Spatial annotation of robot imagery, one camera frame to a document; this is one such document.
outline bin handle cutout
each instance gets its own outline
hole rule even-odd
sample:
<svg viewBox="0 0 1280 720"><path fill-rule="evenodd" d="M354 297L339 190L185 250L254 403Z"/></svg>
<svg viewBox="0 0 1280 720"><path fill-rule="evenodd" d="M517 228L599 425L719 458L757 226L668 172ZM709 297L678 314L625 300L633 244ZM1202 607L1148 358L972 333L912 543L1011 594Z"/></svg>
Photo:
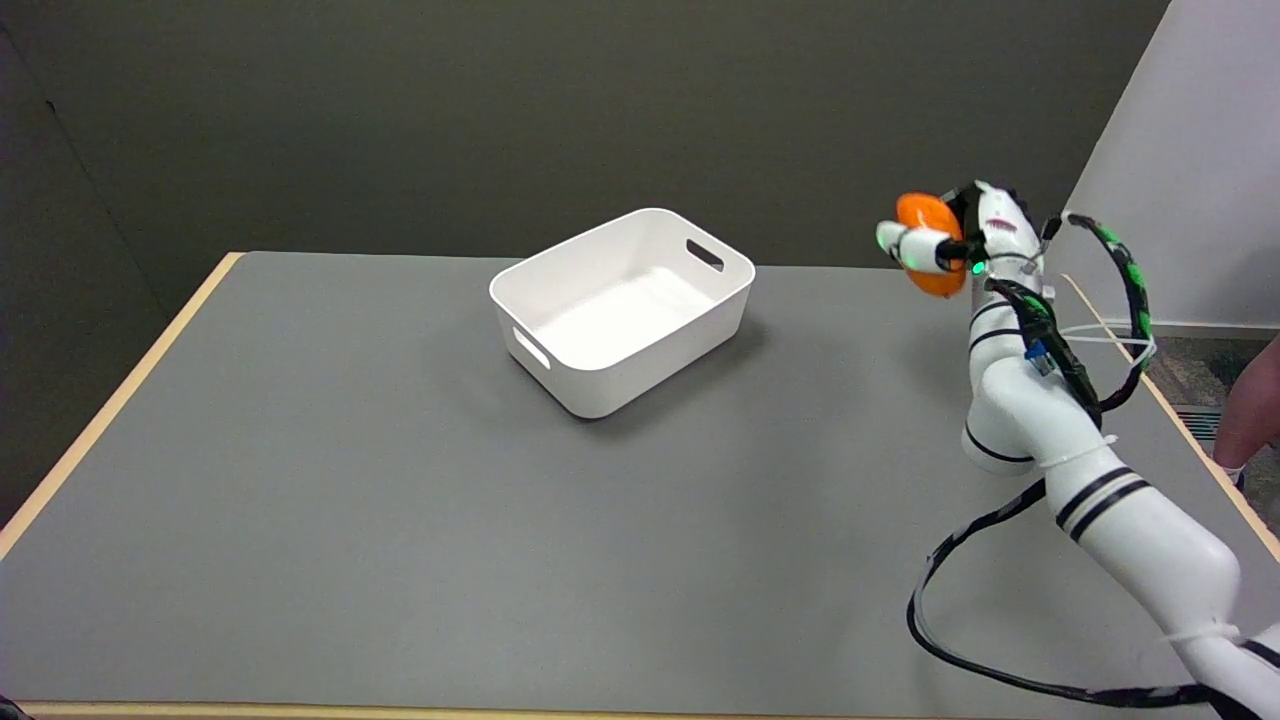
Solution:
<svg viewBox="0 0 1280 720"><path fill-rule="evenodd" d="M703 263L710 265L712 269L714 269L717 273L724 272L724 261L721 260L717 255L714 255L710 250L707 250L705 247L698 245L692 240L685 241L685 250L687 250L689 254L692 255L694 258L698 258Z"/></svg>
<svg viewBox="0 0 1280 720"><path fill-rule="evenodd" d="M534 360L538 360L539 365L547 368L548 370L552 369L552 361L547 359L547 354L543 352L541 350L538 350L538 346L534 345L534 341L525 337L525 333L520 332L520 328L511 328L511 334L516 336L516 342L518 342L525 350L527 350L529 354L534 356Z"/></svg>

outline cable tie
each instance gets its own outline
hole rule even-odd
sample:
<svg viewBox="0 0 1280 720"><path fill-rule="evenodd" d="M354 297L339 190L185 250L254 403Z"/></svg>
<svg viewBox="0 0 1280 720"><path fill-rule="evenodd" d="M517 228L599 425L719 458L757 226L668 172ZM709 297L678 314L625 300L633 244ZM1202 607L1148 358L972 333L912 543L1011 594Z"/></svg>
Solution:
<svg viewBox="0 0 1280 720"><path fill-rule="evenodd" d="M1198 630L1174 633L1171 635L1165 635L1161 639L1170 643L1183 643L1187 641L1198 641L1201 638L1225 638L1234 643L1240 639L1240 629L1230 623L1213 623L1211 625L1204 625Z"/></svg>
<svg viewBox="0 0 1280 720"><path fill-rule="evenodd" d="M1088 455L1091 452L1096 452L1098 450L1102 450L1103 447L1107 447L1108 445L1114 443L1116 439L1117 439L1116 436L1106 436L1106 437L1102 438L1101 443L1094 445L1093 447L1088 447L1088 448L1082 450L1082 451L1079 451L1076 454L1073 454L1073 455L1064 455L1062 457L1057 457L1055 460L1046 460L1044 462L1041 462L1037 466L1039 469L1042 469L1042 470L1048 470L1050 468L1057 468L1059 465L1064 465L1066 462L1070 462L1071 460L1075 460L1075 459L1079 459L1079 457L1084 457L1085 455Z"/></svg>

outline robotic finger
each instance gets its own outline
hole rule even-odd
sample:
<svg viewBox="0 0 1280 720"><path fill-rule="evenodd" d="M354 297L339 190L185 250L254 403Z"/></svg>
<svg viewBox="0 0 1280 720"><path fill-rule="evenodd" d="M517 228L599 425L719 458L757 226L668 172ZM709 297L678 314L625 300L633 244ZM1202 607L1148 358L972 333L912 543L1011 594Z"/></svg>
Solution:
<svg viewBox="0 0 1280 720"><path fill-rule="evenodd" d="M883 220L876 225L876 242L908 270L945 275L952 270L948 259L940 256L938 249L951 243L951 234L925 227L908 227L897 220Z"/></svg>

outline blue connector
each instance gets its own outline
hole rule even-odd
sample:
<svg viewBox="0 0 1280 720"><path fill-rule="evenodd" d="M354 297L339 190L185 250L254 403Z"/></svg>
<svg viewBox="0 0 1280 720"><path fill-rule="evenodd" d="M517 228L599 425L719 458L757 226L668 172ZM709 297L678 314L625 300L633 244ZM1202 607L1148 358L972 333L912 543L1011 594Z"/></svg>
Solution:
<svg viewBox="0 0 1280 720"><path fill-rule="evenodd" d="M1053 359L1050 357L1043 341L1037 340L1030 347L1027 348L1023 357L1025 357L1027 361L1036 368L1041 377L1053 372Z"/></svg>

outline dark gray wall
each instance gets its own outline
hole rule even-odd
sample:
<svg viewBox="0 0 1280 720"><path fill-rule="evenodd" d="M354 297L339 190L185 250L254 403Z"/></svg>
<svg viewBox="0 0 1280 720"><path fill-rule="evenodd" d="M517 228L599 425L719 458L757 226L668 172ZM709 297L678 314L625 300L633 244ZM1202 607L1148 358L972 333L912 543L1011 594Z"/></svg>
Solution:
<svg viewBox="0 0 1280 720"><path fill-rule="evenodd" d="M164 329L164 314L0 33L0 524Z"/></svg>
<svg viewBox="0 0 1280 720"><path fill-rule="evenodd" d="M644 205L878 265L906 190L1057 209L1167 0L12 0L172 313L232 249L527 255Z"/></svg>

